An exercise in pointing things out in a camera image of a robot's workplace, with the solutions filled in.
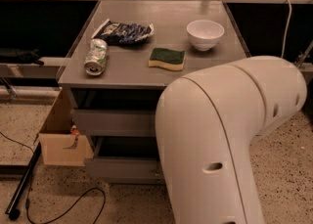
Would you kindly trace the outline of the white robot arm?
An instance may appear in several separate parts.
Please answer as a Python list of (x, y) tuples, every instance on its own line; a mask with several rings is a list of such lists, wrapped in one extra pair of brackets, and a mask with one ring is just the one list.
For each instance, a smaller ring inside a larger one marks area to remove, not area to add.
[(156, 141), (176, 224), (265, 224), (249, 146), (298, 112), (306, 96), (300, 70), (270, 56), (169, 84), (156, 107)]

